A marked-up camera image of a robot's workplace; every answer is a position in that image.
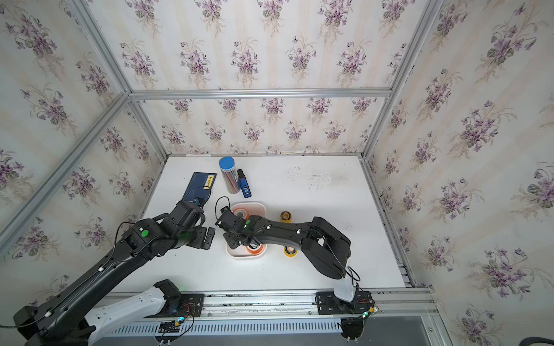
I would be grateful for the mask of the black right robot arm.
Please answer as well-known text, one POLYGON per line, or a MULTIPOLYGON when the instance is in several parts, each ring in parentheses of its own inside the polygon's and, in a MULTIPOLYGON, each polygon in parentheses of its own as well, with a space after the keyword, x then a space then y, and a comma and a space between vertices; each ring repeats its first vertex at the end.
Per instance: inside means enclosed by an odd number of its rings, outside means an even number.
POLYGON ((224 231, 231 249, 244 247, 254 253, 265 245, 279 245, 302 252, 320 274, 338 280, 333 292, 336 298, 351 303, 359 276, 349 267, 351 241, 321 217, 310 222, 285 223, 262 216, 244 219, 228 207, 221 210, 216 225, 224 231))

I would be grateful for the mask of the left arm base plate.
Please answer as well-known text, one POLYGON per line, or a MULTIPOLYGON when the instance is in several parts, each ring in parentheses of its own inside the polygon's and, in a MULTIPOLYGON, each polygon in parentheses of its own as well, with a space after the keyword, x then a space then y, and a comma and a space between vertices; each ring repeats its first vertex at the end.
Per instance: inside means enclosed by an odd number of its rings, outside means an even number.
POLYGON ((171 298, 160 312, 147 318, 185 317, 186 315, 200 317, 205 298, 204 294, 182 294, 180 298, 171 298))

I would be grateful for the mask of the white plastic storage box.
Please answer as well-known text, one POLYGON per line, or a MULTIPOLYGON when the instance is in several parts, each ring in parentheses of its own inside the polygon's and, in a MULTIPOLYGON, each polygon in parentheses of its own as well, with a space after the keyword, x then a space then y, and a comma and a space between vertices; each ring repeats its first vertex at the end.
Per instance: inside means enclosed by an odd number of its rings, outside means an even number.
MULTIPOLYGON (((243 208, 249 213, 250 216, 262 216, 265 217, 266 209, 264 204, 258 202, 246 202, 246 203, 236 203, 231 207, 231 211, 236 208, 243 208)), ((265 250, 258 255, 251 255, 247 250, 246 246, 240 245, 235 249, 231 249, 228 245, 226 246, 227 254, 235 260, 254 260, 260 258, 264 255, 265 250)))

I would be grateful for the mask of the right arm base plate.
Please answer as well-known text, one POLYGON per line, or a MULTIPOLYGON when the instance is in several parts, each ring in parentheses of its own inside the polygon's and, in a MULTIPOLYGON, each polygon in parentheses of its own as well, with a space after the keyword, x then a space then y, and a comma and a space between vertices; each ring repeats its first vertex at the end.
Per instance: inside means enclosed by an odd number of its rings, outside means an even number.
POLYGON ((333 291, 317 292, 315 304, 320 315, 347 314, 366 317, 378 312, 372 294, 360 289, 356 290, 351 302, 341 300, 333 291))

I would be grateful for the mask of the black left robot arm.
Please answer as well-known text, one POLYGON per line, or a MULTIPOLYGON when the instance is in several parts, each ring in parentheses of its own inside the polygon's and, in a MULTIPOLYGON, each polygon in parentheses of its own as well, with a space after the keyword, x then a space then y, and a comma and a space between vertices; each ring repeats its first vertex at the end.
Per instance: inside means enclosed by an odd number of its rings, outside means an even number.
POLYGON ((113 248, 73 284, 38 306, 27 305, 13 317, 27 345, 93 345, 105 334, 138 317, 124 307, 111 319, 95 308, 121 281, 172 249, 208 250, 215 230, 206 228, 203 198, 180 200, 170 213, 131 223, 113 248))

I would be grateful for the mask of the orange sealing tape roll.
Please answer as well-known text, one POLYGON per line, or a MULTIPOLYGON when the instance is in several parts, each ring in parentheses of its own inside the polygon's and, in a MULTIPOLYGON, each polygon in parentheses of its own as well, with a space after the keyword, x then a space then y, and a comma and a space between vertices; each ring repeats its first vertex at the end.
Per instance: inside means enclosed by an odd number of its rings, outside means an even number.
POLYGON ((235 214, 235 216, 240 217, 241 219, 248 220, 249 218, 249 213, 243 208, 236 208, 235 210, 233 210, 233 213, 235 214))
POLYGON ((258 254, 262 253, 265 250, 265 246, 264 245, 248 245, 248 246, 246 246, 246 250, 251 255, 258 255, 258 254))

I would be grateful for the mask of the small yellow-black tape roll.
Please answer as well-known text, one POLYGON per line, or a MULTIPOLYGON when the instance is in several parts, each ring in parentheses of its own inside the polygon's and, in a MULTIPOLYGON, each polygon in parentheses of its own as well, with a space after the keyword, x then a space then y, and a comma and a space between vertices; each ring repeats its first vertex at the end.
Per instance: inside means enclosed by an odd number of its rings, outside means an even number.
POLYGON ((295 257, 297 255, 297 249, 293 247, 284 247, 284 254, 287 257, 295 257))
POLYGON ((280 221, 283 223, 291 223, 292 215, 287 210, 281 212, 280 214, 280 221))

